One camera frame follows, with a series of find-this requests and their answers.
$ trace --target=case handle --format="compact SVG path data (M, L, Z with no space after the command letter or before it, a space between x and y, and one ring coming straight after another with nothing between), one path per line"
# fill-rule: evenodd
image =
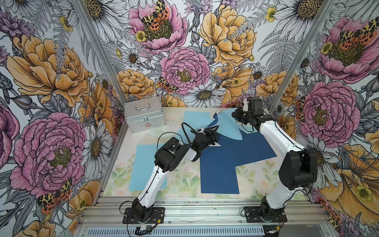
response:
M150 104L147 104L146 108L138 108L138 106L136 106L136 109L139 111L142 111L142 110L147 110L149 107L150 107Z

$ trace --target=silver first aid box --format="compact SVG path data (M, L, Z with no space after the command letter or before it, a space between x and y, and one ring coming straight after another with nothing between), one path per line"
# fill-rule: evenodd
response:
M125 103L124 109L126 123L133 133L166 125L158 97Z

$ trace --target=blue paper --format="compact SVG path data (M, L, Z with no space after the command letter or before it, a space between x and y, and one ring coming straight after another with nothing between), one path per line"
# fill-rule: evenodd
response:
M137 145L132 177L130 178L129 191L143 191L154 169L155 153L157 145ZM167 179L161 188L167 187Z
M208 147L200 157L202 193L239 194L236 166L276 157L259 133L242 133L242 140L220 136L221 147Z
M211 114L209 112L184 112L183 122L190 125L196 131L198 129L206 128L209 124L213 122L213 120L214 119L211 117ZM195 134L191 133L191 129L186 125L184 125L184 129L186 130L189 140L193 142L193 140L195 139ZM182 127L180 127L178 134L182 136L184 143L188 142L186 136L184 135Z
M235 108L230 108L217 115L218 122L216 125L220 126L217 132L232 139L242 140L236 120L232 117L232 113L235 110Z

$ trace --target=mounting plate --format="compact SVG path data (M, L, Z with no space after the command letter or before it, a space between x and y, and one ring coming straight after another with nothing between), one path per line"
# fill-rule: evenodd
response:
M125 209L124 218L122 219L123 224L162 224L164 219L164 207L153 207L151 209L152 215L149 217L149 219L142 223L139 222L137 219L137 216L134 214L134 212L131 212L132 208L128 207Z
M260 217L260 207L245 207L245 215L247 223L260 223L260 222L287 222L287 217L284 212L278 215L271 216L272 221L264 221Z

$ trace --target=floral tablecloth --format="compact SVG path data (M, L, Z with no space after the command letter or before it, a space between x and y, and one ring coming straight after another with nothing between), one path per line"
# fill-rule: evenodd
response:
M133 171L136 146L138 144L156 144L164 132L177 132L183 121L185 111L208 111L214 114L218 108L163 108L167 125L150 131L131 133L128 130L117 156L115 166L106 184L105 196L138 196L140 191L128 190ZM160 142L168 141L172 135L161 137ZM219 198L219 199L262 199L275 188L279 181L279 168L283 158L278 156L259 162L237 166L239 194L201 193L200 160L189 162L183 160L168 175L167 188L158 192L157 197L168 198ZM297 192L294 199L305 199Z

